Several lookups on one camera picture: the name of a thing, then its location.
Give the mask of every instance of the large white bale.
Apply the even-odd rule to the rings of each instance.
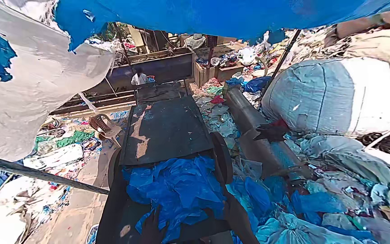
[[[262,101],[296,131],[362,135],[390,130],[390,67],[372,58],[307,60],[284,70]]]

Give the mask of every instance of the cart wheel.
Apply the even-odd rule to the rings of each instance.
[[[210,136],[222,178],[225,184],[230,184],[233,181],[233,166],[227,144],[219,132],[210,132]]]
[[[115,176],[118,174],[118,164],[120,162],[121,148],[112,154],[112,157],[108,165],[108,186],[111,188],[112,182],[114,181]]]

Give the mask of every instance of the white sack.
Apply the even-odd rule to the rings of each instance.
[[[0,33],[17,57],[13,75],[0,82],[0,158],[16,161],[34,147],[46,116],[105,77],[114,54],[82,44],[68,52],[69,37],[0,2]]]
[[[296,131],[357,136],[390,130],[390,67],[372,58],[307,60],[280,73],[262,101]]]

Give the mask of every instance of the white tarp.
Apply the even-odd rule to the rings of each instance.
[[[16,161],[32,151],[51,111],[102,81],[114,54],[85,43],[68,52],[68,35],[3,2],[0,33],[17,54],[7,69],[13,79],[0,82],[0,158]]]

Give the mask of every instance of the dark metal sheet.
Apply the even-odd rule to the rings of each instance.
[[[191,96],[132,107],[120,164],[148,164],[213,148]]]
[[[142,68],[144,74],[154,75],[158,83],[170,82],[175,80],[184,80],[192,77],[192,53],[175,55],[163,59],[153,59],[142,63],[132,65],[133,69]],[[133,86],[130,81],[133,77],[133,71],[128,65],[115,67],[112,73],[107,75],[108,81],[114,87],[116,92],[134,90],[140,86]],[[89,94],[109,94],[112,89],[103,80],[95,87],[84,91]]]
[[[184,87],[180,87],[180,85],[180,82],[172,82],[156,86],[139,88],[137,90],[138,104],[149,104],[158,101],[183,97],[186,95],[186,90]]]

